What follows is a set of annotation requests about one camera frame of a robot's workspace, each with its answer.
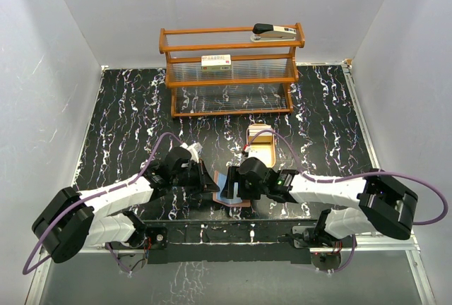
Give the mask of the pink leather card holder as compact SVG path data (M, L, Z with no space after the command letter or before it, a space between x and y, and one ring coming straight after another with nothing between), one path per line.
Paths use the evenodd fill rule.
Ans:
M233 183L233 194L232 198L226 198L225 196L222 196L222 191L227 187L226 184L227 176L225 174L219 173L219 171L215 171L214 174L214 182L218 185L220 190L213 194L213 200L216 203L220 203L222 205L226 205L229 207L241 207L241 208L249 208L251 207L251 201L250 200L243 200L238 196L239 192L239 183L234 182Z

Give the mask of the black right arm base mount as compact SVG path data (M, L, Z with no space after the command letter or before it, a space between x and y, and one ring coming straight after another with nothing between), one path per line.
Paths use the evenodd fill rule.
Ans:
M332 247L331 238L314 227L294 226L288 233L278 238L279 242L287 242L295 248L328 248Z

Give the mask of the tan oval plastic tray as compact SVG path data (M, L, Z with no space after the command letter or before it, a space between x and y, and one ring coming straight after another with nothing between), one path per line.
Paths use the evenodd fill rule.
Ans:
M273 140L271 143L253 143L254 139L263 131L259 132L254 136L251 142L248 141L247 130L246 130L246 139L247 145L251 146L250 157L256 157L265 166L269 168L273 168L276 163L276 150L275 150L275 136L273 135Z

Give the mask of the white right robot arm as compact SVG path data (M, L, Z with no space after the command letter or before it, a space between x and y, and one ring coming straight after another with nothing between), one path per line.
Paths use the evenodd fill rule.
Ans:
M277 203L323 203L314 227L295 234L309 246L331 246L345 237L379 232L407 240L411 236L417 194L393 177L371 175L341 181L338 177L308 179L295 169L275 171L260 159L249 157L240 166L217 173L217 202L246 207L261 196Z

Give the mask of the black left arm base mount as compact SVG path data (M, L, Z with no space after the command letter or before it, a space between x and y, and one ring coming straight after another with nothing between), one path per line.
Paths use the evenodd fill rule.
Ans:
M164 250L168 245L168 229L163 226L149 226L145 230L143 248L146 253L151 250Z

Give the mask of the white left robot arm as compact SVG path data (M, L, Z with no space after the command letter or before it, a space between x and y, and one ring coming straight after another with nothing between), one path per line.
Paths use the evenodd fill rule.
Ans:
M197 144L172 148L130 179L89 191L60 190L32 225L55 263L64 263L88 246L120 242L131 248L146 242L146 226L131 207L157 200L174 187L187 193L220 189L198 156Z

